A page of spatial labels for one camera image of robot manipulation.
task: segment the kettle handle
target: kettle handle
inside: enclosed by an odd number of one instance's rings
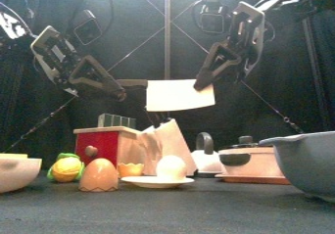
[[[197,150],[205,150],[205,154],[214,154],[214,139],[207,132],[202,132],[197,136]]]

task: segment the gray tabletop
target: gray tabletop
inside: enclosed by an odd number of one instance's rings
[[[291,185],[195,178],[174,189],[34,183],[0,195],[0,233],[335,233],[335,204]]]

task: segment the white bowl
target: white bowl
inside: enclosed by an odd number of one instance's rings
[[[0,193],[28,186],[40,171],[42,159],[0,157]]]

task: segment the kettle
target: kettle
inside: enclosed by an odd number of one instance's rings
[[[215,177],[223,173],[222,162],[218,152],[214,151],[214,139],[207,132],[201,132],[197,136],[197,150],[191,153],[198,167],[199,177]]]

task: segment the yellow toy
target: yellow toy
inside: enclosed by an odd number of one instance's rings
[[[84,168],[86,165],[78,155],[60,153],[56,163],[48,170],[47,178],[62,183],[72,182],[82,178]]]

